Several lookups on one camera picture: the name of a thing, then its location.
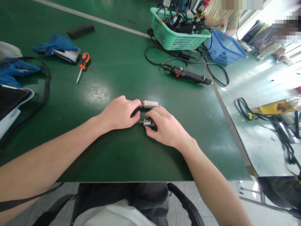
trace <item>black sponge block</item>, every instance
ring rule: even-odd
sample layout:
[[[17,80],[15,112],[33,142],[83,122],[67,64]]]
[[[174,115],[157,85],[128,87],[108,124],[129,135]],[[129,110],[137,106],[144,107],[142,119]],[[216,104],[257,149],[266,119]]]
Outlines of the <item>black sponge block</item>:
[[[94,26],[92,24],[83,25],[79,28],[70,30],[67,32],[71,39],[76,39],[82,37],[83,35],[89,34],[95,31]]]

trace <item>screwdriver shaft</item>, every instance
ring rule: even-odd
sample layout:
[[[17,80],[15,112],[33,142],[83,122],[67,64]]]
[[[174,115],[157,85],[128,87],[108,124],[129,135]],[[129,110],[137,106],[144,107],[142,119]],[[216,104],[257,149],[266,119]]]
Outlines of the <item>screwdriver shaft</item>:
[[[77,84],[77,85],[78,85],[79,79],[81,78],[81,73],[82,73],[82,68],[81,68],[81,70],[79,71],[79,75],[78,75],[77,80],[76,80],[76,84]]]

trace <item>electric screwdriver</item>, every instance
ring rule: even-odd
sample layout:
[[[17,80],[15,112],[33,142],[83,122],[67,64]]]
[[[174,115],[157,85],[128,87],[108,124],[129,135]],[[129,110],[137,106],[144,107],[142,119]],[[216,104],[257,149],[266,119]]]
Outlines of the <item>electric screwdriver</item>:
[[[213,83],[210,79],[206,78],[205,76],[193,73],[183,67],[173,66],[170,67],[168,71],[170,71],[170,74],[177,78],[185,78],[194,81],[195,83],[202,83],[205,85],[210,85]]]

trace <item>tiled floor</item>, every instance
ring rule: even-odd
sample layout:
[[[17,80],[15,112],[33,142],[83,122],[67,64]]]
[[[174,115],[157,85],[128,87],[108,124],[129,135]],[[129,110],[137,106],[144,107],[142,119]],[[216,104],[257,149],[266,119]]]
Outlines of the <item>tiled floor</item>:
[[[230,181],[232,187],[238,192],[239,181]],[[215,218],[210,210],[202,201],[195,183],[192,182],[173,182],[184,194],[194,203],[203,217],[206,226],[217,226]],[[66,183],[52,194],[39,199],[34,205],[28,208],[24,213],[17,216],[9,226],[31,226],[35,220],[46,211],[61,196],[66,194],[75,194],[78,190],[77,183]],[[255,226],[301,226],[301,221],[289,214],[274,211],[265,207],[258,206],[243,201]],[[74,206],[74,200],[69,201],[56,219],[50,224],[51,226],[69,226]],[[169,197],[168,222],[170,226],[189,226],[191,222],[187,212],[183,209],[181,203],[174,194]]]

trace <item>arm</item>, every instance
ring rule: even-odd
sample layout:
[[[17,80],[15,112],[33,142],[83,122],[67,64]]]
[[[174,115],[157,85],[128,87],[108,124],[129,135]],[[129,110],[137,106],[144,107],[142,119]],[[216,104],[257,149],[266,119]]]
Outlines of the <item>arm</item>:
[[[29,198],[47,191],[99,136],[134,125],[140,119],[140,112],[130,116],[139,106],[140,100],[130,101],[120,96],[101,114],[0,167],[0,202]],[[36,200],[1,212],[0,225],[7,224]]]
[[[161,106],[153,108],[145,116],[151,117],[158,127],[155,132],[146,126],[147,135],[181,152],[202,199],[219,225],[252,226],[237,194],[174,116]]]
[[[227,18],[222,19],[222,20],[215,20],[215,19],[213,19],[209,15],[206,15],[205,17],[206,17],[206,19],[205,19],[205,25],[207,27],[219,27],[219,26],[220,27],[224,27],[228,23],[228,19]]]
[[[238,21],[240,18],[241,10],[236,10],[233,15],[229,18],[227,24],[227,29],[225,31],[226,35],[233,36],[238,29]]]

